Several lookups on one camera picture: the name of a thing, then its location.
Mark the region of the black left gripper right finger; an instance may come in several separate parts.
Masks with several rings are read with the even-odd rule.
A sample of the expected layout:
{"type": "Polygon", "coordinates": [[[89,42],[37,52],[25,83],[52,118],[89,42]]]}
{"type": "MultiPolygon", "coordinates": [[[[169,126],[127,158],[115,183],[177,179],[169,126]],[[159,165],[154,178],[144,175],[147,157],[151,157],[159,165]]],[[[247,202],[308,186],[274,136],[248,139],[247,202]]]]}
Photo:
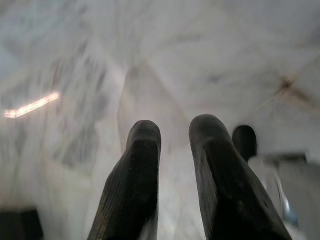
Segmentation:
{"type": "Polygon", "coordinates": [[[217,117],[195,117],[189,139],[206,239],[291,239],[262,183],[217,117]]]}

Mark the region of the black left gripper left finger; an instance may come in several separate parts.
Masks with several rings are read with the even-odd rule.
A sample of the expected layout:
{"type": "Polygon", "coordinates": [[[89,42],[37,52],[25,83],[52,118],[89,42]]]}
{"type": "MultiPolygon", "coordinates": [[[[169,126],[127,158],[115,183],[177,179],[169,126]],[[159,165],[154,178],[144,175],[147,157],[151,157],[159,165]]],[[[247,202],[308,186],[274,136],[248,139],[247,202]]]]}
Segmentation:
{"type": "Polygon", "coordinates": [[[150,120],[138,121],[106,180],[88,239],[157,239],[160,158],[159,127],[150,120]]]}

